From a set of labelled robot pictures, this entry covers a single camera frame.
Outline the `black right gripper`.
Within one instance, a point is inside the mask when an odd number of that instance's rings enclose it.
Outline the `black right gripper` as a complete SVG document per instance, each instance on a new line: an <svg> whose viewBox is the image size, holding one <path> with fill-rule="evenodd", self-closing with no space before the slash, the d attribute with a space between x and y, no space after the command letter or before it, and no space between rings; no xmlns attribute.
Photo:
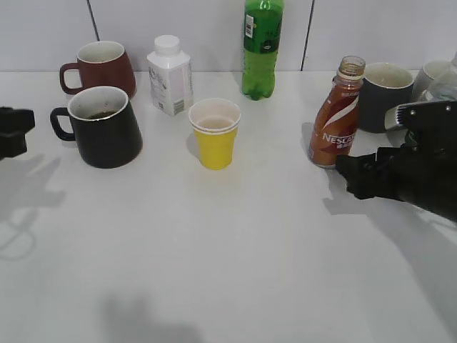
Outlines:
<svg viewBox="0 0 457 343"><path fill-rule="evenodd" d="M357 199L406 202L456 221L456 153L418 146L381 147L363 156L338 155L336 171Z"/></svg>

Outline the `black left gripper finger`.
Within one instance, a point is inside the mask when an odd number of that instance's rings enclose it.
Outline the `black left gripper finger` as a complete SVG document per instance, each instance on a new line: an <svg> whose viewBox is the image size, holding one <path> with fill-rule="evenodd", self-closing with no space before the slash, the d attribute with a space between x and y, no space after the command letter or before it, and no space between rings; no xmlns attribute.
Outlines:
<svg viewBox="0 0 457 343"><path fill-rule="evenodd" d="M34 111L1 107L1 159L27 152L26 134L35 127Z"/></svg>

